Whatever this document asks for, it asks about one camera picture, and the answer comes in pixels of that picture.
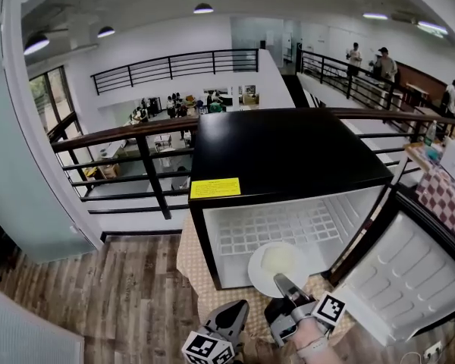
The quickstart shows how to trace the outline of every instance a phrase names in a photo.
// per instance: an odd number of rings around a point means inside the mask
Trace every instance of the window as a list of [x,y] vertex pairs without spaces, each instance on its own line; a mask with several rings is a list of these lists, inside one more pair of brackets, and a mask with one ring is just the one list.
[[46,89],[45,77],[39,76],[31,80],[30,89],[32,90],[33,101],[36,103],[44,131],[49,132],[58,124],[58,117],[55,114],[51,98]]
[[30,80],[30,90],[46,133],[74,111],[63,67]]
[[[82,135],[62,66],[39,75],[29,83],[37,112],[50,143]],[[60,152],[56,156],[63,167],[93,161],[91,152],[87,148]],[[67,170],[65,174],[70,182],[81,182],[87,179],[83,168]],[[85,196],[89,188],[75,187],[74,189],[79,196]]]

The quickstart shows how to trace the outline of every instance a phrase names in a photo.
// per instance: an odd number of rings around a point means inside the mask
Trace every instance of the mini fridge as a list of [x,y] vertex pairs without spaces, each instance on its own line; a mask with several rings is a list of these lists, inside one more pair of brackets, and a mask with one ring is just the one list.
[[329,280],[381,344],[408,340],[455,317],[455,234],[396,185]]
[[189,206],[215,287],[251,286],[249,258],[271,241],[301,249],[311,275],[330,271],[391,178],[328,110],[202,115]]

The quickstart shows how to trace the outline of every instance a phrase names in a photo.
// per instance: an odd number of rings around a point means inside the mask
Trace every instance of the ceiling light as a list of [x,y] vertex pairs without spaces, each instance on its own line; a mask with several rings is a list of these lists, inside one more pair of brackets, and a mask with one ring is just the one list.
[[363,17],[366,19],[376,19],[376,20],[387,20],[388,17],[383,14],[364,14]]
[[436,24],[427,23],[425,21],[419,21],[418,27],[428,28],[430,30],[436,31],[437,33],[442,33],[444,35],[448,35],[448,31],[445,27],[440,27],[440,26],[437,26]]
[[425,31],[426,33],[430,33],[431,35],[435,35],[435,36],[438,37],[438,38],[443,38],[443,34],[440,33],[440,32],[438,32],[438,31],[436,31],[436,30],[432,30],[431,28],[422,26],[421,24],[418,24],[417,27],[418,27],[420,30]]
[[98,32],[98,38],[103,38],[105,36],[108,36],[108,35],[111,35],[111,34],[114,34],[114,33],[115,33],[115,30],[113,30],[113,27],[106,26],[106,27],[103,27]]
[[194,8],[194,14],[209,14],[211,12],[214,12],[214,10],[209,4],[206,3],[200,3]]
[[43,33],[32,35],[25,44],[24,55],[30,55],[33,52],[37,52],[46,47],[48,44],[49,40]]

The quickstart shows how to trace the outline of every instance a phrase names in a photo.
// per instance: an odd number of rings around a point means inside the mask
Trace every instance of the human hand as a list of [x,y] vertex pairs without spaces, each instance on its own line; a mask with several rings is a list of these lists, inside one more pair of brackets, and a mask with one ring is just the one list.
[[300,321],[297,325],[297,332],[289,340],[293,341],[297,350],[300,350],[320,337],[324,337],[324,335],[318,327],[318,322],[312,317]]

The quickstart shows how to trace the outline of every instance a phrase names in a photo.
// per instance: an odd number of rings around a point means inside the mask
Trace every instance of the white plate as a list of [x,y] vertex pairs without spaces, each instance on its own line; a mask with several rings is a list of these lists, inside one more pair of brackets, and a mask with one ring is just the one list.
[[255,289],[257,289],[257,291],[260,293],[265,294],[267,297],[282,298],[283,296],[281,295],[281,292],[273,280],[275,274],[264,270],[261,266],[261,261],[263,259],[263,255],[265,254],[265,251],[268,248],[272,248],[273,246],[282,246],[289,248],[293,253],[293,257],[295,258],[295,268],[291,273],[286,274],[286,276],[298,287],[303,288],[303,286],[305,286],[305,283],[309,277],[309,268],[306,260],[306,255],[294,245],[289,243],[282,243],[278,241],[275,241],[274,243],[268,243],[264,246],[259,247],[251,255],[248,264],[248,275]]

